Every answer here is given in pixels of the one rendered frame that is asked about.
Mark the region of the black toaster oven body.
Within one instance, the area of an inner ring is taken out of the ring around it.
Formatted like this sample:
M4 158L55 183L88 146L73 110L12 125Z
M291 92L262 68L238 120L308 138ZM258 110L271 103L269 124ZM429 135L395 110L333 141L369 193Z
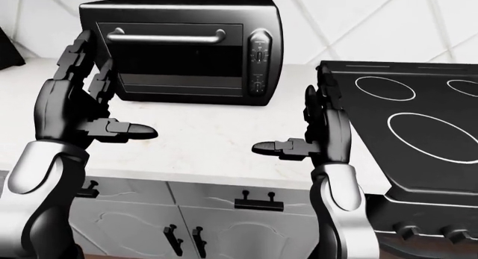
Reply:
M129 102L265 106L284 42L273 0L104 0L79 7L96 65L113 61Z

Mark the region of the white cabinet door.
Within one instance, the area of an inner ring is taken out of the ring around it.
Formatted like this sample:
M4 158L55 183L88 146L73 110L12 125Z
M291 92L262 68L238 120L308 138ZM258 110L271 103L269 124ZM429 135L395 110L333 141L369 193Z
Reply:
M200 227L205 259L307 259L318 243L317 218L273 211L180 207Z
M183 240L183 255L176 256L163 234L176 225L176 238ZM93 247L85 252L121 258L200 259L179 207L132 202L73 202L70 225Z

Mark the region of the black object at edge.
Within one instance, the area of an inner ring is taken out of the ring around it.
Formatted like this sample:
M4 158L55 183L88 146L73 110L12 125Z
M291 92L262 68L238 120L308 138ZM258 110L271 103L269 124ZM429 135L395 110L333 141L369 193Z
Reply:
M25 60L0 27L0 70L24 66Z

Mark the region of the black toaster oven door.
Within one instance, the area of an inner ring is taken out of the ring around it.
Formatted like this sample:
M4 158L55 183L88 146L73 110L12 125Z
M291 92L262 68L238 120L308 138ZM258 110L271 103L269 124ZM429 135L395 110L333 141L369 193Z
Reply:
M125 100L160 95L243 97L241 24L97 24Z

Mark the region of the white cabinet drawer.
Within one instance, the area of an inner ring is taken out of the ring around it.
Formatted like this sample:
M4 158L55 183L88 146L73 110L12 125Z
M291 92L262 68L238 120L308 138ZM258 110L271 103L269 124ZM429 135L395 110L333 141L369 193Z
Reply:
M284 212L306 216L315 215L309 201L309 191L269 187L240 187L221 184L170 182L169 187L177 205L234 209L237 200L281 202Z
M87 176L84 187L91 181L98 183L94 189L99 195L94 199L75 198L74 202L133 202L148 205L174 205L170 189L164 181L125 178L99 178Z

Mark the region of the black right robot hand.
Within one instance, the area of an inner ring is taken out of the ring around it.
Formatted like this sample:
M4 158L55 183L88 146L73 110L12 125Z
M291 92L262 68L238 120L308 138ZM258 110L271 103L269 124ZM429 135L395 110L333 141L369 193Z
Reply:
M317 86L310 85L305 90L305 138L256 143L253 153L277 156L280 160L301 161L309 157L314 166L350 162L350 120L340 105L338 82L328 66L318 66L316 70Z

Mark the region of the black electric stove cooktop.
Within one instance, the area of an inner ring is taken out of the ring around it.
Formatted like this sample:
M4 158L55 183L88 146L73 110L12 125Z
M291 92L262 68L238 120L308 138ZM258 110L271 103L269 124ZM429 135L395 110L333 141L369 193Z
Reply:
M478 259L478 65L322 61L340 105L390 183L367 196L387 252L405 259ZM412 222L404 240L393 225ZM440 229L466 229L453 244Z

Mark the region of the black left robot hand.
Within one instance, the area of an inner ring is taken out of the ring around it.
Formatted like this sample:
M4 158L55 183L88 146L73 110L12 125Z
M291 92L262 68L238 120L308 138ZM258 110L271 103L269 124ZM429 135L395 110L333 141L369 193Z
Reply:
M87 90L83 88L95 57L96 36L89 30L82 31L74 43L65 48L57 62L58 70L53 78L45 81L35 102L36 139L87 149L93 141L127 143L158 137L154 128L110 117L109 101L119 82L112 60L101 66Z

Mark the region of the black stove knob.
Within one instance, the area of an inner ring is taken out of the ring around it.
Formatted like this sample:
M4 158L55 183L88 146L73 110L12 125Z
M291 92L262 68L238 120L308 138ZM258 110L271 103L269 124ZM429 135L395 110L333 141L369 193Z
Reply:
M393 225L394 231L404 240L419 236L420 229L412 222L398 222Z
M453 244L462 243L469 238L469 234L466 229L453 225L443 227L442 229L440 229L440 231L443 236L445 236Z

